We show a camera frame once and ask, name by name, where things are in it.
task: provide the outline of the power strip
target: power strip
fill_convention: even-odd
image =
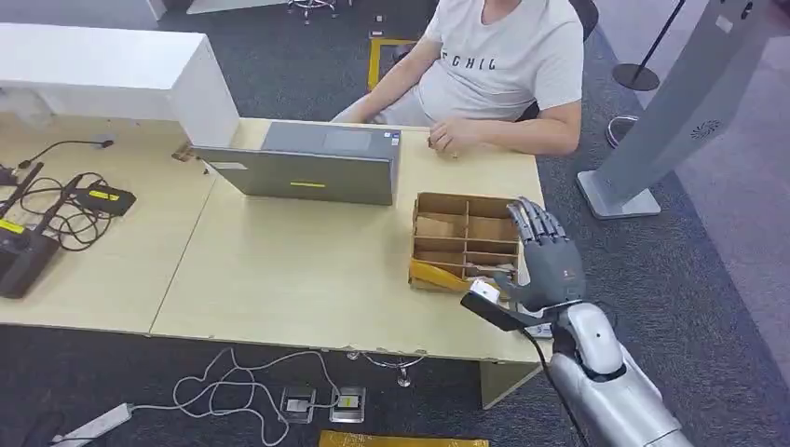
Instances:
[[[56,436],[52,442],[57,443],[57,447],[82,447],[130,419],[129,405],[122,403],[71,433]]]

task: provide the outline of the man's arm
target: man's arm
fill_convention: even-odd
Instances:
[[[576,150],[581,131],[581,102],[540,111],[519,123],[448,119],[430,130],[430,147],[457,153],[481,142],[532,155],[565,156]]]
[[[349,111],[348,122],[364,123],[419,82],[422,75],[439,59],[442,43],[423,37],[400,62],[392,67],[361,102]]]

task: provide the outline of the white t-shirt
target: white t-shirt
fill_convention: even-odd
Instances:
[[[429,118],[514,121],[535,100],[545,110],[581,99],[583,30],[567,0],[522,0],[488,25],[483,5],[441,0],[425,31],[443,44],[417,87]]]

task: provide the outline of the yellow tape on floor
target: yellow tape on floor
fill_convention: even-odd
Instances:
[[[488,441],[396,438],[324,430],[321,432],[319,447],[488,447]]]

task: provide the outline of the desk surface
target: desk surface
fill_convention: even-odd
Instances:
[[[100,133],[115,134],[116,144],[101,151],[59,146],[42,158],[40,176],[66,183],[79,172],[96,171],[112,186],[135,194],[137,203],[89,250],[61,251],[25,298],[0,298],[0,322],[149,332],[214,181],[202,175],[200,163],[170,157],[185,142],[178,124],[138,127],[127,120],[59,118],[36,131],[13,115],[0,114],[0,163],[14,166],[53,142]],[[0,197],[11,192],[0,188]],[[43,209],[54,197],[41,200],[30,203]],[[19,208],[7,217],[21,224],[37,222]]]
[[[269,121],[242,119],[235,147]],[[532,156],[491,148],[456,160],[403,128],[397,204],[247,197],[219,177],[152,334],[453,359],[536,362],[535,349],[459,304],[407,283],[422,191],[527,196],[542,204]]]

